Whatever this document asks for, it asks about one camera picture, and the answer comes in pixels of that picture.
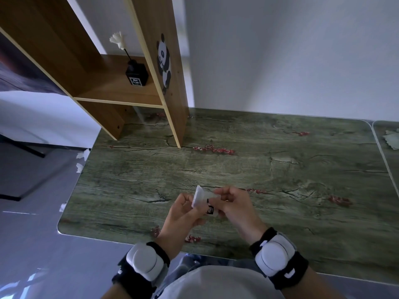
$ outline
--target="panda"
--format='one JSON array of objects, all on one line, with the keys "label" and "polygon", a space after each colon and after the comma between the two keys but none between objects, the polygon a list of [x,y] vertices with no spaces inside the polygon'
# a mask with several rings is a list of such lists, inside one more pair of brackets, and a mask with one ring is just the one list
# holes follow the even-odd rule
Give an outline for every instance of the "panda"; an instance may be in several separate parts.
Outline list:
[{"label": "panda", "polygon": [[171,63],[169,57],[169,50],[165,44],[164,34],[161,34],[161,41],[156,42],[156,48],[158,49],[158,57],[156,59],[158,63],[159,74],[162,75],[164,87],[162,93],[165,94],[167,88],[169,88],[171,73]]}]

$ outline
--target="black bottle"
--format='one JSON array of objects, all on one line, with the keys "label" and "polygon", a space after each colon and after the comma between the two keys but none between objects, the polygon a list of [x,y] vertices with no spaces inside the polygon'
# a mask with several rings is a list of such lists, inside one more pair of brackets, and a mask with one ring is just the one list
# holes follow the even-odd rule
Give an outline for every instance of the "black bottle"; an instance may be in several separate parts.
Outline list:
[{"label": "black bottle", "polygon": [[144,64],[139,64],[135,60],[128,62],[126,76],[134,86],[145,86],[148,80],[148,72]]}]

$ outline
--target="gray floor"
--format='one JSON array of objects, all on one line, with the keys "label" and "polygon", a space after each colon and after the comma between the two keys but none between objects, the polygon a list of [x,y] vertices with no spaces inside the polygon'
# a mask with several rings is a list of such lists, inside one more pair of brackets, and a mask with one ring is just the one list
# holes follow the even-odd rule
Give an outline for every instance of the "gray floor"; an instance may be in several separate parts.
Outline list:
[{"label": "gray floor", "polygon": [[[0,193],[24,196],[0,200],[0,299],[99,298],[130,246],[57,232],[84,161],[78,151],[36,149],[46,158],[0,143]],[[347,298],[399,298],[398,286],[325,277]]]}]

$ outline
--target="shelf board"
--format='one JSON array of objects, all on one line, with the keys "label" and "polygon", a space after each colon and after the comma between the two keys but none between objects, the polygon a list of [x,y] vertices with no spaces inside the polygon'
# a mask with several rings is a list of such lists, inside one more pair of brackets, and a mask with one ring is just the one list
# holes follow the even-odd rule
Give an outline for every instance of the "shelf board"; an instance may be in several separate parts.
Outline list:
[{"label": "shelf board", "polygon": [[138,63],[146,65],[149,76],[143,87],[133,86],[127,79],[125,75],[127,56],[101,55],[101,57],[103,68],[89,73],[87,80],[74,95],[76,100],[163,108],[144,57],[132,57]]}]

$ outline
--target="white plastic packaging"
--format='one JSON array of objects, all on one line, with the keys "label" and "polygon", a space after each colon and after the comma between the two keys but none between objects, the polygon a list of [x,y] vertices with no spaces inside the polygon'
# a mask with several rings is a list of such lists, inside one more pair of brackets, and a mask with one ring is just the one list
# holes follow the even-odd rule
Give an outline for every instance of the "white plastic packaging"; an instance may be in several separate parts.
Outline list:
[{"label": "white plastic packaging", "polygon": [[206,203],[209,206],[206,215],[216,217],[219,213],[218,210],[209,204],[209,198],[213,198],[213,197],[216,197],[218,199],[221,198],[221,196],[219,194],[214,194],[211,191],[201,188],[201,186],[197,186],[191,207],[194,208],[198,205]]}]

